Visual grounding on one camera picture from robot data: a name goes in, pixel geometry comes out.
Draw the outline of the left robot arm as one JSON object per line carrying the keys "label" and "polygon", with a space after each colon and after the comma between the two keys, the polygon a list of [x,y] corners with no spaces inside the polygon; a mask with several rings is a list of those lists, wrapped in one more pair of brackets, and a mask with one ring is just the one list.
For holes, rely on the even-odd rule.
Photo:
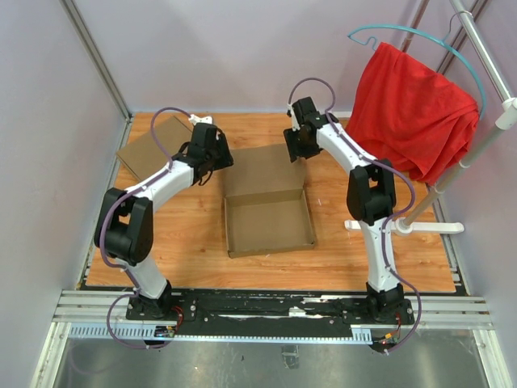
{"label": "left robot arm", "polygon": [[130,188],[110,188],[95,229],[94,243],[105,264],[125,272],[135,289],[132,300],[157,320],[173,310],[172,287],[151,255],[153,216],[168,200],[214,171],[231,167],[233,158],[223,132],[214,124],[194,125],[191,140],[148,179]]}

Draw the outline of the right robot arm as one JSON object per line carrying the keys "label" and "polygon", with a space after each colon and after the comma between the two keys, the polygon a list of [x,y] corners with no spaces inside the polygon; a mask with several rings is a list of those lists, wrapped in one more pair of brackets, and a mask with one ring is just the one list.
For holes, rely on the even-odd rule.
{"label": "right robot arm", "polygon": [[404,302],[394,270],[391,230],[384,224],[393,215],[396,193],[393,168],[363,150],[331,113],[320,113],[310,97],[288,105],[292,127],[284,130],[291,162],[326,151],[347,173],[347,209],[359,223],[368,257],[366,313],[374,323],[396,317]]}

